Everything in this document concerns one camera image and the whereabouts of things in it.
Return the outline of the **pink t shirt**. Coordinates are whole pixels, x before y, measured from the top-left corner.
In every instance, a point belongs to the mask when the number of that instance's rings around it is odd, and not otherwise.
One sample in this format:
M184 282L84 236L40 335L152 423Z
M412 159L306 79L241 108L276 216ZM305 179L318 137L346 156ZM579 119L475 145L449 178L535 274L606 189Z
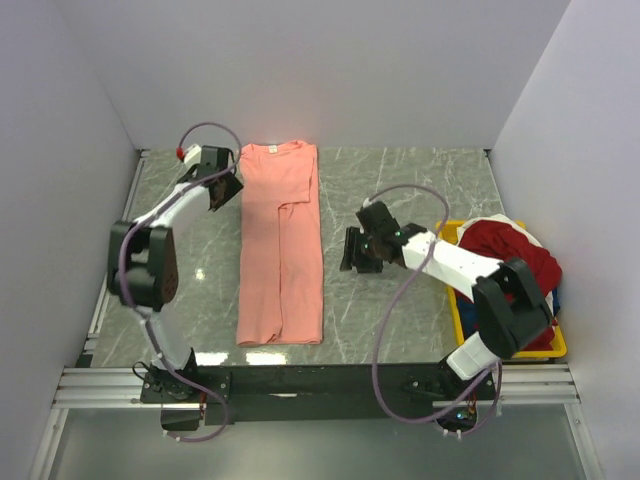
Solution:
M248 144L240 172L240 346L323 339L323 249L317 148Z

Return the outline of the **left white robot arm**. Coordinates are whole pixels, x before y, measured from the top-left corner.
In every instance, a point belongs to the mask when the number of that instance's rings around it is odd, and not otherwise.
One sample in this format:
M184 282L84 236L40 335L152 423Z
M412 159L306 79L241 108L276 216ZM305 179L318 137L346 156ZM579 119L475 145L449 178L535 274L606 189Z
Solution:
M186 402L200 391L200 378L193 348L170 319L179 286L176 240L243 185L229 148L194 144L181 153L181 161L186 172L167 197L135 220L112 225L107 289L130 309L152 352L146 391Z

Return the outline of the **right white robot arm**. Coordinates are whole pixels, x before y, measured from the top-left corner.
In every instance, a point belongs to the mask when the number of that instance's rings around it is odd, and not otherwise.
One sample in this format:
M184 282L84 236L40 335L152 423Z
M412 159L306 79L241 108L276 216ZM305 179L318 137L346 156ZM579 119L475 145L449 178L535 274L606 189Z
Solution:
M342 271L379 271L384 263L429 275L474 305L477 331L438 364L440 390L460 399L474 379L524 350L549 327L552 312L534 274L519 258L498 260L465 250L420 225L401 226L381 201L367 200L347 229Z

